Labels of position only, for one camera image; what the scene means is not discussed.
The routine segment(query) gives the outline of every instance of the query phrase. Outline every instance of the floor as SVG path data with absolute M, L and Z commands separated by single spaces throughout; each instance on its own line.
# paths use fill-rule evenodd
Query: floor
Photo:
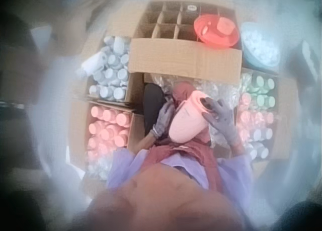
M 120 1 L 113 1 L 114 6 Z M 285 56 L 281 64 L 285 64 L 289 50 L 302 39 L 306 39 L 320 56 L 321 23 L 315 17 L 319 0 L 234 0 L 234 3 L 241 18 L 262 22 L 280 39 Z M 109 10 L 107 7 L 98 16 L 97 25 L 93 27 L 101 24 L 103 15 Z M 71 98 L 68 93 L 73 70 L 79 64 L 78 56 L 55 58 L 42 83 L 39 103 L 26 110 L 35 133 L 33 148 L 55 189 L 53 200 L 62 203 L 60 209 L 65 221 L 88 205 L 88 199 L 79 190 L 81 180 L 77 172 L 65 163 Z M 291 72 L 283 71 L 281 74 L 291 75 Z M 320 123 L 310 123 L 306 108 L 300 103 L 299 106 L 301 110 L 290 160 L 271 162 L 255 183 L 247 210 L 255 226 L 273 224 L 288 207 L 305 200 L 320 179 Z M 308 137 L 307 129 L 315 135 Z

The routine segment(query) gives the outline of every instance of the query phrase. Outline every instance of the black pants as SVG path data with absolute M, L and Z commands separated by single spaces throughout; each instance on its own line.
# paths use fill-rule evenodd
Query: black pants
M 143 115 L 145 135 L 152 129 L 157 121 L 159 111 L 166 103 L 165 94 L 156 84 L 147 84 L 144 88 Z

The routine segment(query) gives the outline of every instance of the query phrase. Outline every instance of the cardboard grid partition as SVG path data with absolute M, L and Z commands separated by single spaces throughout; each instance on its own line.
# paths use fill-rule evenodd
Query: cardboard grid partition
M 195 33 L 195 20 L 205 14 L 220 15 L 231 19 L 237 26 L 234 10 L 203 3 L 151 2 L 135 34 L 136 38 L 166 38 L 201 41 Z M 241 49 L 241 42 L 233 46 Z

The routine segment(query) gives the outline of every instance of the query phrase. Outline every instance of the light blue plastic container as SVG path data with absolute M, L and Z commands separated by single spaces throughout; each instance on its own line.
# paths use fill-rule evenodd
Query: light blue plastic container
M 253 65 L 255 67 L 273 70 L 272 68 L 275 68 L 280 63 L 281 54 L 279 54 L 278 60 L 276 62 L 274 62 L 274 63 L 272 63 L 270 65 L 263 64 L 244 44 L 243 31 L 255 31 L 255 30 L 260 32 L 265 39 L 275 42 L 273 37 L 271 37 L 264 29 L 262 29 L 259 24 L 254 23 L 254 22 L 245 22 L 245 23 L 243 23 L 241 25 L 241 27 L 240 27 L 240 38 L 241 38 L 241 43 L 242 43 L 242 46 L 243 46 L 244 58 L 246 59 L 246 61 L 249 64 L 251 64 L 251 65 Z

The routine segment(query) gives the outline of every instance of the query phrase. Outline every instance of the hand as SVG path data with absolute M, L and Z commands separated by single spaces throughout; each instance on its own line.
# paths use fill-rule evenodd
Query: hand
M 240 138 L 234 125 L 232 109 L 222 99 L 215 101 L 211 98 L 206 98 L 202 104 L 211 111 L 211 113 L 202 113 L 202 116 L 211 126 L 225 137 L 230 146 L 239 144 Z
M 151 132 L 156 139 L 159 139 L 168 129 L 170 121 L 175 112 L 175 105 L 172 100 L 166 102 L 160 109 L 156 124 L 153 126 Z

